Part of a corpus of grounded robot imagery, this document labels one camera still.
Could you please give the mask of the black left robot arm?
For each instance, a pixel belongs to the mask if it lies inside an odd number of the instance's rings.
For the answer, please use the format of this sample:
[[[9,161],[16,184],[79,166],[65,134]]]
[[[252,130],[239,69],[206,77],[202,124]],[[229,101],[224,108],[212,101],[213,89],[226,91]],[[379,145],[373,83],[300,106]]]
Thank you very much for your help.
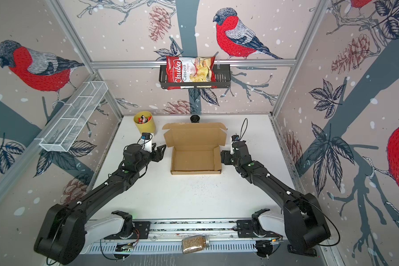
[[[63,265],[72,262],[86,245],[85,225],[92,215],[133,186],[150,162],[160,162],[165,150],[166,145],[155,143],[152,151],[143,150],[140,144],[127,145],[122,162],[105,182],[80,199],[56,204],[47,211],[34,251]]]

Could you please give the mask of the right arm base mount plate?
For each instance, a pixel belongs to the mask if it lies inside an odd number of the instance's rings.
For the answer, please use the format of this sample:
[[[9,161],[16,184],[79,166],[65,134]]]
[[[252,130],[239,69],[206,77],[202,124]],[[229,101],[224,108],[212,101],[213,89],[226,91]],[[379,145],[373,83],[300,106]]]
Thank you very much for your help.
[[[238,238],[282,238],[272,231],[265,231],[257,221],[253,219],[236,220],[236,229]]]

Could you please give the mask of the brown cardboard box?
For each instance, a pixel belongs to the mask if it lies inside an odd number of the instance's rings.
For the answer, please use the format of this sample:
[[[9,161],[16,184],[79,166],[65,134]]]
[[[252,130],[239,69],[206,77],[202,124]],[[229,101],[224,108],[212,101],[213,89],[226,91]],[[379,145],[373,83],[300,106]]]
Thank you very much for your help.
[[[172,175],[221,174],[221,147],[227,140],[223,123],[168,123],[162,129],[167,147],[173,148]]]

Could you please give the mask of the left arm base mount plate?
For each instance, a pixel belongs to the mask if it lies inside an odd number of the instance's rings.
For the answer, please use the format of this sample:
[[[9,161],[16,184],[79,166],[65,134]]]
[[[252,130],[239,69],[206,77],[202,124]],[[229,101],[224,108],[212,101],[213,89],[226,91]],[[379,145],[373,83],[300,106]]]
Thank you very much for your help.
[[[151,222],[150,221],[133,221],[133,230],[130,234],[123,228],[119,233],[105,237],[105,240],[145,240],[149,238]]]

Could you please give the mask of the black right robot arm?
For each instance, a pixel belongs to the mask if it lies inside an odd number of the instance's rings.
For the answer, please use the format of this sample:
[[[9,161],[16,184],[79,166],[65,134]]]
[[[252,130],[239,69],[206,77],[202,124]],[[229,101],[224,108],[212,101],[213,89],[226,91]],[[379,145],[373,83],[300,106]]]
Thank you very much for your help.
[[[242,178],[277,203],[282,209],[286,237],[295,250],[306,252],[330,238],[330,229],[317,198],[282,183],[262,163],[252,159],[245,141],[235,141],[231,151],[222,151],[221,163],[234,166]]]

